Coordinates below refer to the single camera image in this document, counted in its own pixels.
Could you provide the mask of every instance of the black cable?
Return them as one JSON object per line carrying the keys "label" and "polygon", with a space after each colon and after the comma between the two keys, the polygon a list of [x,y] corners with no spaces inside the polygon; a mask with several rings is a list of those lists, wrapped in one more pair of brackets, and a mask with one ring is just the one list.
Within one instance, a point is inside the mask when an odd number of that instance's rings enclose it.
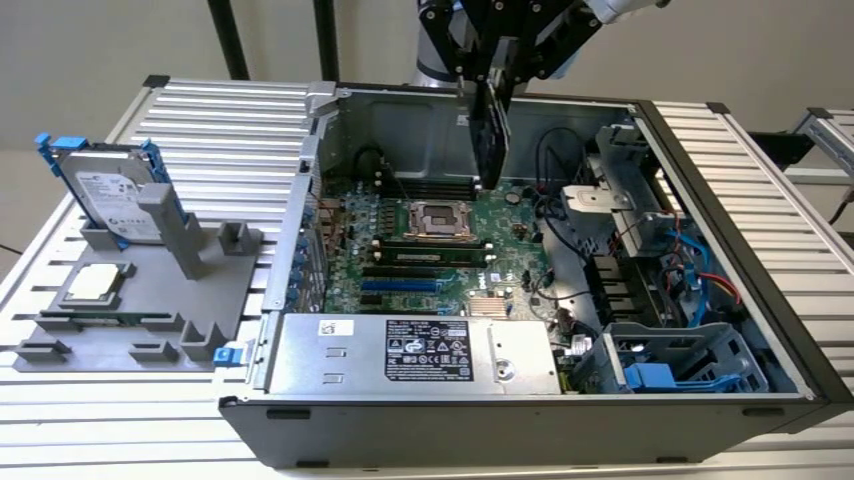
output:
{"label": "black cable", "polygon": [[376,153],[380,159],[386,156],[386,152],[383,151],[379,145],[375,145],[372,143],[362,145],[356,149],[356,153],[352,154],[352,179],[354,180],[359,178],[359,162],[362,161],[362,156],[368,152]]}
{"label": "black cable", "polygon": [[572,250],[572,253],[578,255],[579,260],[586,264],[587,255],[584,255],[584,252],[582,252],[580,249],[575,245],[572,245],[566,238],[560,236],[560,234],[558,233],[558,230],[555,229],[555,226],[548,221],[548,215],[543,216],[543,219],[546,220],[546,225],[548,226],[548,230],[551,230],[552,235],[558,238],[558,240],[560,240],[560,243],[566,245],[566,248]]}
{"label": "black cable", "polygon": [[575,137],[575,141],[578,142],[579,145],[579,153],[580,153],[580,157],[578,159],[579,163],[583,163],[584,161],[584,157],[587,156],[587,147],[584,146],[584,141],[582,140],[582,136],[578,134],[578,132],[575,130],[572,130],[570,127],[554,127],[550,128],[548,130],[546,130],[543,132],[543,134],[539,137],[539,140],[536,141],[536,149],[534,150],[534,178],[535,178],[535,185],[536,187],[539,187],[540,184],[540,155],[542,155],[542,147],[543,147],[543,142],[546,140],[546,137],[548,137],[548,135],[552,132],[558,132],[558,131],[564,131],[568,132],[572,137]]}
{"label": "black cable", "polygon": [[837,207],[837,211],[833,212],[833,217],[830,217],[830,220],[827,220],[827,223],[830,225],[833,225],[834,223],[837,223],[837,220],[839,220],[839,217],[842,216],[842,213],[845,213],[845,208],[849,206],[849,202],[842,202],[839,204],[839,206]]}
{"label": "black cable", "polygon": [[7,252],[13,253],[15,255],[23,255],[24,254],[24,252],[21,252],[16,248],[8,247],[8,246],[3,245],[1,243],[0,243],[0,249],[5,250]]}
{"label": "black cable", "polygon": [[[551,197],[544,197],[546,198],[546,208],[548,208],[548,201],[550,200],[555,200]],[[536,202],[536,205],[534,205],[534,211],[536,211],[536,207],[539,206],[539,203],[543,201],[543,199],[540,199]],[[548,221],[548,211],[543,212],[543,220],[546,221],[546,225],[548,226],[548,230],[551,230],[552,235],[555,236],[555,238],[558,240],[560,240],[560,243],[563,243],[563,245],[566,245],[566,248],[568,248],[572,253],[575,253],[575,255],[578,255],[578,258],[580,259],[580,261],[586,264],[587,263],[587,255],[584,254],[584,252],[582,252],[582,250],[572,245],[572,243],[570,243],[570,241],[563,238],[563,235],[560,235],[560,233],[558,232],[558,229],[555,228],[555,226],[552,225],[551,221]]]}
{"label": "black cable", "polygon": [[578,320],[575,320],[572,322],[572,328],[575,327],[582,327],[587,329],[587,333],[590,333],[590,336],[593,337],[594,340],[599,337],[599,332],[597,332],[597,329],[593,328],[590,325],[587,325],[584,322],[579,322]]}
{"label": "black cable", "polygon": [[546,278],[546,276],[548,275],[548,273],[550,273],[550,272],[546,272],[546,273],[543,273],[543,274],[539,276],[539,278],[538,278],[538,279],[536,279],[536,281],[534,282],[534,286],[531,287],[531,291],[534,292],[534,294],[535,294],[535,295],[539,295],[539,297],[540,297],[543,300],[552,300],[552,301],[568,300],[570,298],[575,298],[575,297],[579,297],[579,296],[582,296],[582,295],[586,295],[586,294],[591,293],[591,292],[590,292],[590,290],[584,290],[584,291],[582,291],[582,292],[576,292],[576,293],[572,293],[572,294],[570,294],[570,295],[564,295],[563,297],[550,297],[550,296],[548,296],[548,295],[546,295],[546,294],[540,291],[540,289],[539,289],[539,285],[540,285],[540,283],[543,282],[543,278]]}

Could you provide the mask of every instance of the gray 3d-printed holder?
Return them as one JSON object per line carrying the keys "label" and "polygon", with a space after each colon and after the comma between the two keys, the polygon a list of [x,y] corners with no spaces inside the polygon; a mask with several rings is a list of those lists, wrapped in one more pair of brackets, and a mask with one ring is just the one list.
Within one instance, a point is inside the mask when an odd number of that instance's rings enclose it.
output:
{"label": "gray 3d-printed holder", "polygon": [[[16,349],[15,369],[211,371],[214,351],[236,336],[260,239],[260,232],[242,224],[202,229],[195,280],[163,245],[87,248],[49,308],[35,318],[33,335]],[[115,309],[67,303],[72,308],[63,308],[80,269],[99,263],[136,267],[116,282]]]}

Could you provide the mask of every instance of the blue cable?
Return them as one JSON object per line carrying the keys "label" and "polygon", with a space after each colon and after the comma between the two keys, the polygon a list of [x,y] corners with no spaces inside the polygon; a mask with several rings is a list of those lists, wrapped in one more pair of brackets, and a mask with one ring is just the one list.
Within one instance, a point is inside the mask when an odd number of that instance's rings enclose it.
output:
{"label": "blue cable", "polygon": [[677,388],[681,392],[726,392],[730,387],[738,385],[742,377],[734,373],[715,378],[711,382],[689,381],[677,382]]}
{"label": "blue cable", "polygon": [[[675,230],[667,230],[665,232],[669,236],[677,238],[682,243],[699,250],[699,254],[703,257],[703,272],[709,271],[711,266],[711,257],[709,256],[709,249],[694,238],[685,233],[677,233]],[[701,294],[699,294],[699,306],[694,312],[694,317],[689,321],[689,328],[699,327],[699,322],[706,314],[706,302],[709,302],[709,280],[701,277]]]}

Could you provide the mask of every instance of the warning label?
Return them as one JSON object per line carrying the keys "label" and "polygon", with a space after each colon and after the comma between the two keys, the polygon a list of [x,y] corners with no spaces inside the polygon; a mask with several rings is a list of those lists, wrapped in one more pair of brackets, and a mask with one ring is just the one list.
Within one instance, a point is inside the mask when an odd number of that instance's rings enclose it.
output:
{"label": "warning label", "polygon": [[395,382],[471,382],[468,322],[386,321],[386,377]]}

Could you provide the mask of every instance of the motherboard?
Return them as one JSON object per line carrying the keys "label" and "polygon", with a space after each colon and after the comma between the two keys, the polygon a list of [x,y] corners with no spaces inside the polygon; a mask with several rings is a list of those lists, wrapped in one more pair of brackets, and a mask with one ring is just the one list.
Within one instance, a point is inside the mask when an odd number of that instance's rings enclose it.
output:
{"label": "motherboard", "polygon": [[467,197],[435,185],[399,184],[394,195],[363,182],[327,185],[326,312],[552,316],[554,306],[531,298],[548,262],[530,187],[506,181]]}

